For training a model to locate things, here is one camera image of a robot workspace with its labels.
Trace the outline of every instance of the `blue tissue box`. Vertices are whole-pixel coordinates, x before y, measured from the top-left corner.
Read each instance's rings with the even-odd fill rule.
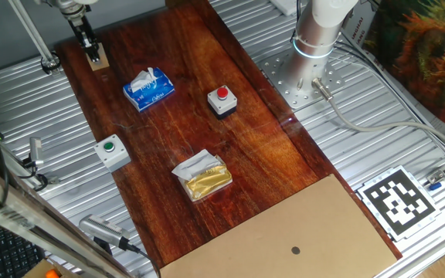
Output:
[[[159,69],[153,70],[155,80],[145,84],[139,90],[133,92],[131,83],[123,86],[126,98],[137,108],[138,112],[146,109],[152,104],[162,100],[175,91],[171,80]]]

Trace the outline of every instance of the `red button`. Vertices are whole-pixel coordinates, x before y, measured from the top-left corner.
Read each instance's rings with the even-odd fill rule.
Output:
[[[226,89],[225,87],[220,87],[219,89],[217,89],[217,97],[219,99],[225,99],[228,96],[228,89]]]

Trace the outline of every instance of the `keyboard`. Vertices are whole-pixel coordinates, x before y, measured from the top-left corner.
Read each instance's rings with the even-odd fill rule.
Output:
[[[41,248],[0,226],[0,278],[21,278],[44,257]]]

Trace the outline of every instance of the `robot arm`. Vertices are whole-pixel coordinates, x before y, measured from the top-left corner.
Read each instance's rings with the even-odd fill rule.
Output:
[[[331,28],[341,24],[358,0],[313,0],[312,14],[320,26]]]
[[[83,51],[89,56],[94,63],[100,62],[99,45],[92,27],[85,16],[90,11],[89,4],[97,2],[97,0],[36,0],[38,4],[45,2],[59,9],[75,33]]]
[[[312,91],[312,80],[325,75],[341,24],[358,0],[312,0],[302,12],[293,38],[294,51],[280,72],[282,82],[299,92]]]

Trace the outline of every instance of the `cardboard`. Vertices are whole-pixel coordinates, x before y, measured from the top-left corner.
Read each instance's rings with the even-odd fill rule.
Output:
[[[80,278],[80,275],[75,274],[65,267],[61,266],[52,259],[42,259],[34,268],[32,268],[23,278],[44,278],[49,270],[56,270],[60,274],[60,278]]]
[[[371,278],[395,262],[331,175],[168,264],[161,274],[164,278]]]

